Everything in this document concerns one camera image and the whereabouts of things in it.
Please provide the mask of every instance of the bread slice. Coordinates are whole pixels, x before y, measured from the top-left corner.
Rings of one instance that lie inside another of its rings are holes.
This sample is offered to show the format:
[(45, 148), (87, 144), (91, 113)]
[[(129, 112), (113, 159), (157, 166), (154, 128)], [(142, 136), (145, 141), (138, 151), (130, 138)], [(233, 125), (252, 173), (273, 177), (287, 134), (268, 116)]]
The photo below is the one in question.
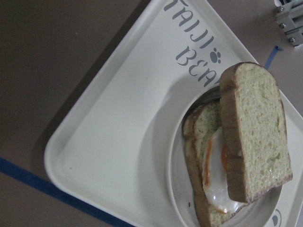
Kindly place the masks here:
[(265, 68), (242, 62), (222, 74), (220, 92), (229, 197), (251, 203), (293, 177), (280, 90)]
[(234, 215), (222, 214), (211, 205), (202, 184), (204, 150), (207, 141), (221, 126), (219, 108), (219, 101), (200, 106), (183, 124), (187, 171), (193, 186), (196, 215), (202, 227), (217, 227)]

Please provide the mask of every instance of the blue line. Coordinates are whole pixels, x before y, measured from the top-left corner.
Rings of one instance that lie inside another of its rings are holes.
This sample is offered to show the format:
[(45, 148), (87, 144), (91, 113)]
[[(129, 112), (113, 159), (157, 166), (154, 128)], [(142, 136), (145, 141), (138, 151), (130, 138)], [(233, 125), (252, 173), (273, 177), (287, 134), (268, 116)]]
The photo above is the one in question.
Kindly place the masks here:
[(27, 184), (45, 194), (48, 194), (70, 206), (77, 208), (99, 220), (107, 222), (115, 227), (133, 227), (132, 225), (124, 222), (98, 208), (89, 205), (63, 191), (58, 189), (52, 183), (32, 174), (31, 172), (20, 168), (19, 166), (0, 157), (0, 172)]
[(269, 66), (271, 64), (271, 62), (273, 61), (273, 59), (275, 58), (275, 55), (279, 52), (279, 51), (282, 51), (283, 49), (281, 47), (278, 47), (278, 46), (275, 46), (273, 51), (270, 53), (266, 63), (265, 63), (265, 66), (264, 68), (265, 69), (269, 69)]

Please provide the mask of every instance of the screw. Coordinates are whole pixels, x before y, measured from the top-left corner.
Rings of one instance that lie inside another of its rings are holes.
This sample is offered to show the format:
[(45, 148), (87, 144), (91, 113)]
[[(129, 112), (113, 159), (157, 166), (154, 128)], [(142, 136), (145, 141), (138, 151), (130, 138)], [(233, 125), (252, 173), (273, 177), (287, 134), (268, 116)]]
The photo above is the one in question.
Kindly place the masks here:
[(278, 13), (281, 13), (283, 10), (284, 10), (283, 7), (279, 7), (278, 10), (277, 10), (277, 12), (278, 12)]
[(280, 26), (281, 29), (283, 29), (283, 28), (286, 27), (286, 24), (285, 23), (281, 23), (279, 26)]
[(296, 41), (296, 39), (295, 38), (290, 38), (289, 40), (288, 40), (290, 43), (294, 43), (295, 41)]

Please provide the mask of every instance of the metallic object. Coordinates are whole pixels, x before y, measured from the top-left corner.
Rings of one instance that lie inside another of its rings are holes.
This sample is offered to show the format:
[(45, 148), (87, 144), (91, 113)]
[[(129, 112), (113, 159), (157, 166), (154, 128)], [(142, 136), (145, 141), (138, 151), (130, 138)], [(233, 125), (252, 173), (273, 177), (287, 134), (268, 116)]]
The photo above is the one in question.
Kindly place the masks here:
[(276, 23), (292, 46), (303, 44), (303, 0), (291, 1), (278, 7)]

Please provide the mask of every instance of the sandwich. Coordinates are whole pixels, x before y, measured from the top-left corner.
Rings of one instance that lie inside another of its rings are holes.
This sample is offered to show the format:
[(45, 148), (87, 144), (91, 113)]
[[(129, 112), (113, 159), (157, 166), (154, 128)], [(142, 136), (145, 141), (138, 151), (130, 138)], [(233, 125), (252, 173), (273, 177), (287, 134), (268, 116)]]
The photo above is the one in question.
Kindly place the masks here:
[(280, 90), (262, 66), (241, 62), (220, 79), (220, 100), (185, 116), (187, 171), (200, 226), (218, 227), (293, 177)]

